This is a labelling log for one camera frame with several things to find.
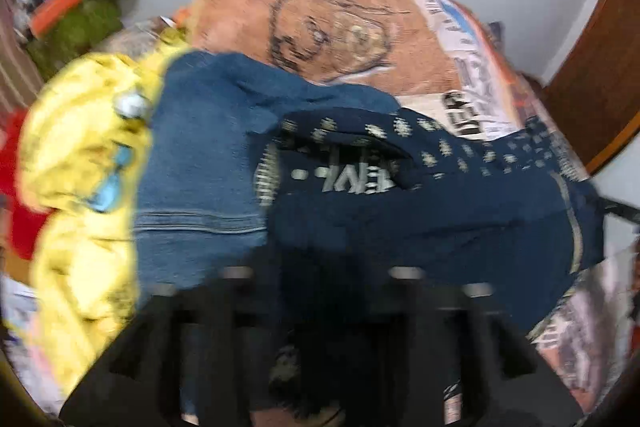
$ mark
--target red garment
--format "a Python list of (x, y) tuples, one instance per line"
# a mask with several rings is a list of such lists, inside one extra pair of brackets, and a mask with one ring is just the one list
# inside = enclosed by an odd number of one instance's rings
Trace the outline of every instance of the red garment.
[(0, 151), (0, 193), (8, 200), (5, 207), (9, 210), (9, 230), (7, 241), (12, 250), (23, 259), (33, 257), (33, 248), (38, 232), (44, 225), (50, 212), (37, 214), (31, 212), (19, 200), (15, 187), (15, 173), (18, 164), (18, 142), (20, 130), (27, 110), (15, 111), (6, 128), (6, 141)]

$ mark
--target green fabric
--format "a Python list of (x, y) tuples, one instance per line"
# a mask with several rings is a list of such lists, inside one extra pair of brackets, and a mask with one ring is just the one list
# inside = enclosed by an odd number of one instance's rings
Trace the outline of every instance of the green fabric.
[(26, 46), (44, 80), (66, 64), (122, 29), (120, 7), (115, 0), (82, 0), (69, 10), (43, 39)]

